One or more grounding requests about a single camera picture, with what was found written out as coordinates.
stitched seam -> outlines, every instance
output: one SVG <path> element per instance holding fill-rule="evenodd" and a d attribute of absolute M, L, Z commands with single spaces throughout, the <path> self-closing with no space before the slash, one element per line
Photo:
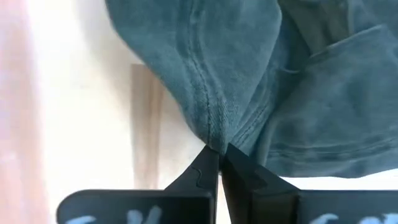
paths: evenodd
<path fill-rule="evenodd" d="M 336 145 L 332 145 L 332 146 L 312 146 L 312 147 L 293 146 L 293 145 L 290 145 L 290 144 L 287 144 L 287 143 L 284 143 L 284 142 L 278 142 L 278 144 L 281 144 L 281 145 L 289 147 L 289 148 L 295 148 L 295 149 L 319 149 L 319 148 L 339 147 L 339 146 L 341 147 L 341 146 L 349 146 L 349 145 L 353 145 L 353 144 L 358 144 L 358 143 L 367 141 L 368 139 L 374 138 L 374 137 L 376 137 L 378 135 L 384 134 L 386 132 L 387 133 L 396 134 L 398 132 L 398 126 L 392 126 L 391 128 L 389 128 L 388 131 L 378 131 L 378 132 L 372 133 L 371 136 L 365 137 L 364 139 L 361 139 L 361 140 L 356 141 L 356 142 L 349 142 L 349 143 L 346 143 L 346 144 L 336 144 Z M 384 142 L 384 141 L 387 141 L 387 139 L 380 140 L 378 142 Z"/>
<path fill-rule="evenodd" d="M 246 139 L 249 137 L 249 136 L 247 136 L 246 134 L 250 131 L 250 130 L 252 130 L 252 128 L 258 123 L 258 120 L 260 119 L 260 117 L 261 117 L 261 115 L 263 115 L 264 114 L 264 112 L 265 112 L 265 110 L 269 107 L 269 101 L 271 100 L 271 94 L 272 94 L 272 90 L 275 88 L 275 86 L 276 86 L 276 83 L 275 82 L 272 82 L 272 85 L 271 85 L 271 91 L 266 91 L 266 93 L 265 93 L 265 96 L 266 95 L 269 95 L 268 96 L 268 98 L 267 98 L 267 103 L 260 109 L 260 110 L 258 110 L 259 112 L 257 112 L 257 113 L 254 113 L 255 115 L 254 115 L 254 118 L 253 118 L 253 122 L 252 122 L 252 124 L 250 125 L 250 126 L 248 126 L 247 128 L 246 128 L 246 130 L 243 132 L 243 134 L 239 137 L 239 139 L 238 139 L 238 143 L 237 144 L 239 144 L 239 145 L 241 145 L 241 144 L 243 144 L 245 141 L 246 141 Z"/>
<path fill-rule="evenodd" d="M 188 40 L 188 54 L 189 54 L 190 59 L 191 59 L 191 61 L 193 63 L 193 66 L 195 67 L 196 72 L 199 74 L 199 77 L 200 77 L 202 85 L 203 85 L 203 91 L 205 92 L 206 110 L 207 110 L 207 136 L 206 136 L 206 143 L 211 145 L 211 142 L 210 142 L 210 140 L 211 140 L 210 139 L 210 125 L 211 125 L 210 124 L 210 99 L 209 99 L 208 89 L 206 87 L 206 80 L 205 80 L 203 74 L 201 73 L 201 71 L 199 69 L 199 63 L 197 62 L 197 60 L 196 60 L 196 58 L 195 58 L 195 56 L 193 54 L 193 46 L 192 46 L 192 42 L 194 42 L 196 44 L 196 47 L 198 48 L 198 50 L 201 50 L 199 41 L 197 41 L 193 37 L 194 34 L 192 34 L 192 33 L 194 33 L 194 30 L 191 29 L 191 28 L 195 27 L 195 26 L 191 26 L 192 18 L 195 17 L 195 13 L 196 13 L 196 11 L 194 10 L 195 1 L 196 0 L 191 0 L 191 7 L 190 7 L 189 18 L 188 18 L 188 27 L 187 27 L 188 38 L 189 38 L 189 40 Z"/>
<path fill-rule="evenodd" d="M 384 141 L 380 141 L 380 142 L 378 142 L 377 144 L 375 144 L 375 145 L 373 145 L 373 146 L 369 146 L 369 147 L 364 147 L 364 148 L 361 148 L 361 149 L 357 149 L 357 150 L 352 150 L 352 151 L 345 151 L 345 152 L 317 152 L 317 154 L 319 154 L 319 155 L 331 155 L 331 154 L 339 154 L 339 155 L 341 155 L 341 154 L 352 154 L 353 152 L 359 152 L 359 151 L 363 151 L 363 150 L 369 150 L 369 152 L 370 153 L 372 153 L 372 152 L 374 152 L 374 151 L 379 151 L 379 147 L 380 146 L 382 146 L 383 144 L 385 144 L 385 143 L 390 143 L 390 142 L 394 142 L 394 141 L 396 141 L 398 139 L 398 137 L 395 137 L 395 138 L 391 138 L 391 139 L 386 139 L 386 140 L 384 140 Z M 383 150 L 382 152 L 384 152 L 384 151 L 390 151 L 391 150 L 391 148 L 389 148 L 389 149 L 385 149 L 385 150 Z M 278 153 L 278 155 L 279 156 L 275 156 L 275 157 L 289 157 L 289 156 L 297 156 L 297 155 L 302 155 L 302 154 L 305 154 L 305 152 L 303 152 L 303 153 L 300 153 L 300 152 L 297 152 L 297 153 L 292 153 L 292 152 L 285 152 L 285 151 L 280 151 L 280 150 L 275 150 L 275 151 L 273 151 L 273 152 L 270 152 L 270 153 Z"/>

black plastic part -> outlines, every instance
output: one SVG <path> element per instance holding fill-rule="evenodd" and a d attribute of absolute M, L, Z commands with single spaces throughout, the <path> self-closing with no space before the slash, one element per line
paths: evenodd
<path fill-rule="evenodd" d="M 232 224 L 290 223 L 298 188 L 229 145 L 221 168 Z"/>
<path fill-rule="evenodd" d="M 83 190 L 57 209 L 59 224 L 214 224 L 219 155 L 205 147 L 165 190 Z"/>
<path fill-rule="evenodd" d="M 59 224 L 215 224 L 220 155 L 205 147 L 165 190 L 84 190 Z M 299 190 L 229 145 L 221 167 L 232 224 L 398 223 L 398 191 Z"/>

